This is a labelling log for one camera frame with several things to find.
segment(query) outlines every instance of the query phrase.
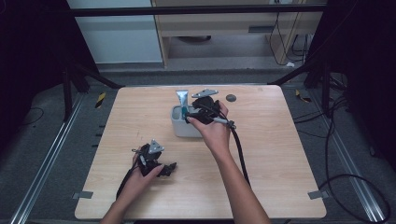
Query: white container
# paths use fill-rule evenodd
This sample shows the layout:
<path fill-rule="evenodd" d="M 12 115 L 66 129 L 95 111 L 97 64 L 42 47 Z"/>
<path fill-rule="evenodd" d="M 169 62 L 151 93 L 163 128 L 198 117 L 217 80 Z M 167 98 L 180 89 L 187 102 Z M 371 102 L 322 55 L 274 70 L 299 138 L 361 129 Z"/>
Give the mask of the white container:
<path fill-rule="evenodd" d="M 194 112 L 194 107 L 189 105 L 189 112 Z M 175 105 L 171 110 L 171 120 L 174 133 L 178 137 L 202 137 L 201 134 L 190 123 L 186 123 L 181 117 L 181 106 Z"/>

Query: wooden surface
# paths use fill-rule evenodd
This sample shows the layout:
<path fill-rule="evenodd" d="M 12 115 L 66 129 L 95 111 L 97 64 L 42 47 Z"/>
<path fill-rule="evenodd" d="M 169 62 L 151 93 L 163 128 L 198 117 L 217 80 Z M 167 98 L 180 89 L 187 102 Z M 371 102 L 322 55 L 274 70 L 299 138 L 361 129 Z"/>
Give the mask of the wooden surface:
<path fill-rule="evenodd" d="M 271 218 L 324 217 L 321 199 L 307 192 L 318 187 L 310 170 L 282 90 L 278 86 L 172 86 L 119 90 L 92 163 L 77 218 L 101 218 L 115 201 L 132 165 L 132 148 L 154 138 L 165 147 L 159 162 L 177 162 L 169 177 L 157 178 L 130 208 L 126 218 L 232 218 L 218 167 L 201 138 L 176 137 L 170 120 L 178 105 L 176 90 L 191 94 L 205 88 L 229 108 L 241 140 L 251 186 Z M 225 100 L 234 94 L 236 102 Z M 239 158 L 231 137 L 231 151 Z"/>

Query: metal bracket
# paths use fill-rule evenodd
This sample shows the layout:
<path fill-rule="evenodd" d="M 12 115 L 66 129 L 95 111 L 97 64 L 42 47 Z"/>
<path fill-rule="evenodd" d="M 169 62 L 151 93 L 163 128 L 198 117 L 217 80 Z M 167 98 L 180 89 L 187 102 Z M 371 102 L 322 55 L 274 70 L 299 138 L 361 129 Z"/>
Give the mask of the metal bracket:
<path fill-rule="evenodd" d="M 72 195 L 72 199 L 80 199 L 80 198 L 90 199 L 92 198 L 92 195 L 93 192 L 91 191 L 75 192 Z"/>
<path fill-rule="evenodd" d="M 148 154 L 154 154 L 157 152 L 164 151 L 165 148 L 158 144 L 154 139 L 151 140 L 151 144 L 149 145 Z"/>
<path fill-rule="evenodd" d="M 317 190 L 317 191 L 308 192 L 308 196 L 311 200 L 314 200 L 317 198 L 322 198 L 322 199 L 329 198 L 330 194 L 326 190 L 323 191 Z"/>
<path fill-rule="evenodd" d="M 192 98 L 202 98 L 202 97 L 206 97 L 209 95 L 214 95 L 219 93 L 218 91 L 214 91 L 214 90 L 210 90 L 210 89 L 204 89 L 203 91 L 200 91 L 196 94 L 192 95 Z"/>

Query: wrist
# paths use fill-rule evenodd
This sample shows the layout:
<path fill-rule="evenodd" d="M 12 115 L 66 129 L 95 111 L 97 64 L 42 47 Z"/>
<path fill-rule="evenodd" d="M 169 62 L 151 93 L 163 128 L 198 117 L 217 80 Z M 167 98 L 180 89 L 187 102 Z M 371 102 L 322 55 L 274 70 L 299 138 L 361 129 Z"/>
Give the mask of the wrist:
<path fill-rule="evenodd" d="M 113 204 L 111 204 L 111 208 L 119 214 L 125 214 L 129 206 L 130 203 L 127 203 L 122 198 L 118 198 Z"/>
<path fill-rule="evenodd" d="M 212 155 L 217 163 L 233 161 L 233 156 L 228 148 L 224 148 L 223 150 L 212 150 Z"/>

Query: forearm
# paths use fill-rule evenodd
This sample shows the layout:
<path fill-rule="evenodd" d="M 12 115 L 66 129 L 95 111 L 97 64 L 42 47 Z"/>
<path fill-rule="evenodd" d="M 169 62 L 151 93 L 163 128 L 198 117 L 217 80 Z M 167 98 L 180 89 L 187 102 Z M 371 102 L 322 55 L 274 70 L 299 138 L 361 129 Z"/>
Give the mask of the forearm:
<path fill-rule="evenodd" d="M 271 223 L 233 157 L 215 157 L 230 200 L 235 223 Z"/>
<path fill-rule="evenodd" d="M 111 204 L 105 216 L 100 221 L 101 224 L 120 224 L 123 221 L 125 213 L 129 207 L 129 204 L 115 201 Z"/>

